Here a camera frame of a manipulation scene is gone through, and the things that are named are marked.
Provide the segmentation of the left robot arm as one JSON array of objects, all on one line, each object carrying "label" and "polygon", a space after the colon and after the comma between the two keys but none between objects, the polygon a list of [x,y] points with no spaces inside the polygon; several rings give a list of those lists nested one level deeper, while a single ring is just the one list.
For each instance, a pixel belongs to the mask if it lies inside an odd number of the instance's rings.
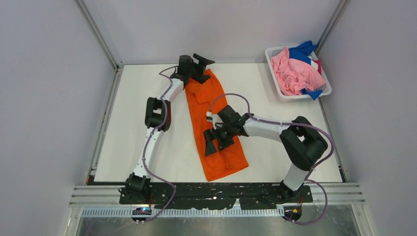
[{"label": "left robot arm", "polygon": [[150,203],[152,178],[175,188],[173,183],[154,174],[148,168],[148,165],[155,155],[164,134],[171,126],[171,103],[185,90],[191,81],[199,84],[205,83],[210,78],[209,75],[205,74],[206,67],[214,63],[213,60],[198,54],[193,54],[192,56],[181,55],[178,64],[171,67],[173,73],[170,76],[167,76],[164,71],[159,72],[160,76],[169,80],[169,84],[159,96],[147,99],[145,144],[136,167],[126,179],[124,186],[119,189],[120,204]]}]

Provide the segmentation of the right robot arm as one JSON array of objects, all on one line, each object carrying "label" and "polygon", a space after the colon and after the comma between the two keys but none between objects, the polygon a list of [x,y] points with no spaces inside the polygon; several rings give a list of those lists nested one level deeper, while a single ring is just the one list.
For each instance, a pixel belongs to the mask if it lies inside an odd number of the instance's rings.
[{"label": "right robot arm", "polygon": [[275,204],[293,202],[300,196],[313,166],[328,148],[319,131],[302,116],[289,122],[269,120],[252,113],[240,115],[227,105],[216,114],[208,111],[206,119],[213,127],[203,132],[205,156],[232,146],[237,136],[262,137],[283,145],[291,161],[290,168],[275,190],[263,193],[266,201]]}]

